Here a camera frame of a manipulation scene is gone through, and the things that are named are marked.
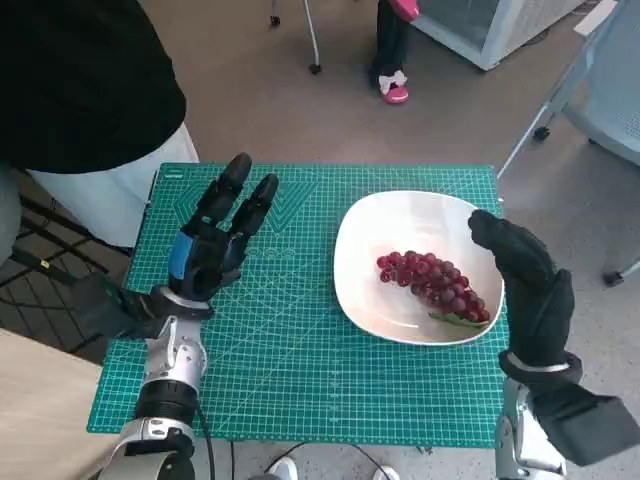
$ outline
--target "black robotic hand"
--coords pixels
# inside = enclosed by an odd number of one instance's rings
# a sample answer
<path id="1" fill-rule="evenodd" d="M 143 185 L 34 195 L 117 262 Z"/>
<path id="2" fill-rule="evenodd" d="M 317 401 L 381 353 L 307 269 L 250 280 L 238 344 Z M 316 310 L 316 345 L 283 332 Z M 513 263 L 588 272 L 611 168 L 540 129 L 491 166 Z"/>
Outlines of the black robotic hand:
<path id="1" fill-rule="evenodd" d="M 526 228 L 482 210 L 473 212 L 469 227 L 473 241 L 493 252 L 504 277 L 510 337 L 500 366 L 529 387 L 549 441 L 577 465 L 640 443 L 640 428 L 619 398 L 578 385 L 582 362 L 564 350 L 575 303 L 571 274 L 556 270 L 544 244 Z"/>
<path id="2" fill-rule="evenodd" d="M 483 210 L 473 212 L 469 227 L 473 241 L 493 252 L 504 278 L 511 352 L 531 367 L 565 363 L 571 273 L 556 271 L 545 245 L 526 228 Z"/>

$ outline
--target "red grapes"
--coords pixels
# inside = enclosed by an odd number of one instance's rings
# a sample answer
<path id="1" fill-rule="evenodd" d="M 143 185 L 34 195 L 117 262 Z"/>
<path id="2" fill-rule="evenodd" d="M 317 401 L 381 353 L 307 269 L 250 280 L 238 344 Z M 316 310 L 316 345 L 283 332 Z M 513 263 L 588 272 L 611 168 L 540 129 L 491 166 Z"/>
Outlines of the red grapes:
<path id="1" fill-rule="evenodd" d="M 491 314 L 485 302 L 469 287 L 469 279 L 448 260 L 433 253 L 421 255 L 408 250 L 380 257 L 380 281 L 411 287 L 411 293 L 442 314 L 454 313 L 472 323 L 488 323 Z"/>

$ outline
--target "white plate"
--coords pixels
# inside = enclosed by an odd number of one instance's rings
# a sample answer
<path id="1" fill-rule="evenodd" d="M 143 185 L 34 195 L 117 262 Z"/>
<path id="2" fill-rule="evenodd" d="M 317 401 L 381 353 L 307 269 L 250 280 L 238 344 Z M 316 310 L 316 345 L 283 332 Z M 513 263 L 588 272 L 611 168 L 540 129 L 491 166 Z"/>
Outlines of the white plate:
<path id="1" fill-rule="evenodd" d="M 417 345 L 466 343 L 491 330 L 504 284 L 491 252 L 471 240 L 467 220 L 476 208 L 459 198 L 414 191 L 376 193 L 356 202 L 340 225 L 333 266 L 338 301 L 351 321 L 373 335 Z M 376 259 L 407 250 L 452 261 L 485 300 L 489 325 L 475 329 L 435 320 L 409 288 L 381 283 Z"/>

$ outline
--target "black glove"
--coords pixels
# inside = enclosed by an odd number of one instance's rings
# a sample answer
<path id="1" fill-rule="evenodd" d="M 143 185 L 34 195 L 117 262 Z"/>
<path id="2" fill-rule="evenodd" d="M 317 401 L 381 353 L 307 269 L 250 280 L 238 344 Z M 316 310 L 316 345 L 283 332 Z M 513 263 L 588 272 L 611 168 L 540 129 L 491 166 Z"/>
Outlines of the black glove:
<path id="1" fill-rule="evenodd" d="M 532 367 L 565 363 L 574 308 L 571 274 L 556 272 L 545 245 L 526 228 L 483 210 L 473 212 L 469 227 L 473 241 L 493 252 L 504 278 L 509 350 Z"/>

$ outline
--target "white sneaker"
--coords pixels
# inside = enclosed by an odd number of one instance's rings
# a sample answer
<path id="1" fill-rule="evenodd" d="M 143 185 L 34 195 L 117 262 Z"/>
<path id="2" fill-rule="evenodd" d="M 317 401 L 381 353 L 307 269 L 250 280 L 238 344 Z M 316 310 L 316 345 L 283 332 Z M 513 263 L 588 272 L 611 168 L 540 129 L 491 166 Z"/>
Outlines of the white sneaker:
<path id="1" fill-rule="evenodd" d="M 376 473 L 373 474 L 373 480 L 387 480 L 387 477 L 389 477 L 390 480 L 400 480 L 400 475 L 398 475 L 398 472 L 396 472 L 393 468 L 387 465 L 383 465 L 382 470 L 376 470 Z"/>
<path id="2" fill-rule="evenodd" d="M 278 460 L 275 465 L 269 469 L 269 473 L 275 475 L 280 480 L 298 480 L 298 468 L 289 457 L 282 457 Z"/>

